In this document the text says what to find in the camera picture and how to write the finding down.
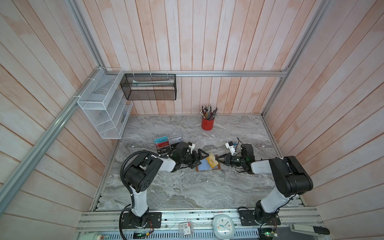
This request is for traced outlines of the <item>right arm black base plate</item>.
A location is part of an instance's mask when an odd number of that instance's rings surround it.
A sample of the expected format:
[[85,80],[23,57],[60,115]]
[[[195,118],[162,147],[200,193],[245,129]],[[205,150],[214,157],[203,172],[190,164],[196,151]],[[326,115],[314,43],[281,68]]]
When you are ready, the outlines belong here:
[[269,214],[257,208],[256,210],[248,210],[241,208],[238,210],[242,226],[279,226],[281,220],[277,213]]

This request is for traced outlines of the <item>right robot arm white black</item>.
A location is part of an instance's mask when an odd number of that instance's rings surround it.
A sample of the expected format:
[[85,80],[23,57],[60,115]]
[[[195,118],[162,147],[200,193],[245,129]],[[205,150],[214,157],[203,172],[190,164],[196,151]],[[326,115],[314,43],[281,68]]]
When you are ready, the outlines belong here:
[[226,143],[226,147],[230,153],[216,157],[217,161],[226,166],[240,168],[241,173],[273,175],[275,187],[256,204],[259,216],[275,214],[291,198],[313,189],[311,177],[294,156],[256,160],[250,144],[242,144],[240,153],[237,153],[232,142]]

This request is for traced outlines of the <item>clear acrylic card display stand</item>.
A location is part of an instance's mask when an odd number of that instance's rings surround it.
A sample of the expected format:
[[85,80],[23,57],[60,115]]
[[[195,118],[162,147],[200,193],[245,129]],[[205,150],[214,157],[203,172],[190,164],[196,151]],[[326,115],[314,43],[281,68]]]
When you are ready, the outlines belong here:
[[[159,135],[155,136],[155,137],[153,138],[153,140],[154,140],[155,138],[159,138],[159,137],[163,137],[163,136],[167,136],[167,137],[168,137],[168,141],[169,141],[171,138],[174,138],[174,137],[178,137],[178,136],[183,137],[183,134],[182,134],[182,131],[181,131],[181,130],[174,130],[174,131],[168,132],[168,133],[166,133],[166,134],[159,134]],[[171,147],[171,150],[172,150],[173,148],[176,147],[176,145],[177,145],[178,143],[177,143],[177,144],[171,144],[170,141],[169,141],[169,144],[170,144],[170,147]]]

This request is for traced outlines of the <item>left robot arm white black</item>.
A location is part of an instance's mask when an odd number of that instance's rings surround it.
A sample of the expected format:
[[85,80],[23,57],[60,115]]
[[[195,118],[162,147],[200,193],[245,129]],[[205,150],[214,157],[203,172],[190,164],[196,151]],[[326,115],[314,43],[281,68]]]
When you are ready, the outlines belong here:
[[210,154],[195,150],[193,143],[180,142],[167,153],[140,150],[129,155],[120,169],[120,178],[131,196],[131,213],[136,217],[147,214],[147,189],[158,172],[173,173],[184,168],[195,168]]

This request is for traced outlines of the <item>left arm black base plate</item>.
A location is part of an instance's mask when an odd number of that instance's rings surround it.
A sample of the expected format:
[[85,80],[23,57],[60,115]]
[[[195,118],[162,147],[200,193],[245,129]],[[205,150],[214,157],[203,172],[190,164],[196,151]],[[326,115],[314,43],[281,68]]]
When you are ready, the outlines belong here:
[[162,222],[161,212],[144,213],[138,217],[131,211],[124,212],[120,218],[119,227],[121,229],[139,229],[139,228],[160,228]]

